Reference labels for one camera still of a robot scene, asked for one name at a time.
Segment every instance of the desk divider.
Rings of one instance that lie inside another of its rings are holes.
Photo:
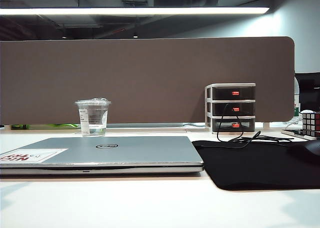
[[[74,101],[112,101],[108,123],[204,122],[204,87],[255,83],[256,121],[294,107],[289,37],[0,42],[0,124],[78,123]]]

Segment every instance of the fluorescent light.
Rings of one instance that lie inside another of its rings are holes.
[[[95,7],[95,8],[0,8],[0,15],[174,15],[174,14],[262,14],[268,7]]]

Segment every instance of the black cable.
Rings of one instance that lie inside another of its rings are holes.
[[[227,103],[223,109],[222,112],[222,116],[221,116],[221,120],[219,123],[219,127],[216,133],[216,138],[220,141],[220,142],[224,142],[222,140],[220,140],[219,138],[219,131],[220,131],[220,127],[222,124],[222,120],[224,118],[224,115],[226,113],[226,108],[229,106],[229,103]],[[286,145],[280,144],[280,142],[282,141],[286,141],[286,142],[292,142],[292,139],[294,138],[281,138],[281,137],[272,137],[272,136],[266,136],[266,135],[260,135],[261,131],[258,131],[257,133],[255,133],[251,138],[250,137],[242,137],[242,135],[244,134],[244,128],[242,126],[241,120],[238,116],[236,116],[239,125],[241,127],[241,135],[235,138],[230,139],[227,142],[238,142],[238,143],[243,143],[246,142],[246,144],[244,144],[241,147],[223,147],[223,146],[202,146],[200,145],[200,147],[205,147],[205,148],[224,148],[224,149],[242,149],[244,147],[246,147],[247,145],[249,145],[250,143],[268,143],[268,144],[274,144],[274,145],[278,145],[278,146],[284,146],[287,147]],[[254,140],[264,140],[264,141],[271,141],[271,142],[261,142],[261,141],[254,141]]]
[[[222,112],[222,116],[221,116],[221,119],[220,119],[220,124],[219,124],[218,130],[217,130],[217,132],[216,132],[216,138],[217,138],[218,141],[220,141],[220,142],[224,142],[224,141],[220,140],[220,138],[219,138],[219,131],[220,131],[220,127],[221,127],[222,120],[224,119],[224,115],[225,115],[225,113],[226,113],[225,110],[226,110],[226,108],[227,108],[228,106],[229,106],[229,103],[227,103],[227,104],[224,106],[224,109],[223,109],[223,112]],[[240,121],[240,119],[239,119],[238,116],[236,116],[236,117],[237,117],[237,119],[238,119],[238,121],[239,121],[239,124],[240,124],[240,126],[241,126],[241,131],[242,131],[242,133],[241,133],[240,136],[238,136],[238,137],[236,137],[236,138],[234,138],[234,139],[240,138],[240,137],[244,134],[244,129],[243,129],[243,127],[242,127],[241,121]]]

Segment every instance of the rubik's cube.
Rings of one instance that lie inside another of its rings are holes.
[[[312,137],[320,137],[320,112],[302,115],[302,133]]]

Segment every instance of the desk surface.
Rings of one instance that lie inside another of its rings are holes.
[[[277,128],[262,133],[287,137]],[[149,135],[217,140],[196,128],[109,129],[106,134]],[[0,151],[77,136],[79,130],[0,130]],[[187,176],[2,179],[0,188],[1,228],[320,227],[320,190],[230,192],[217,188],[205,171]]]

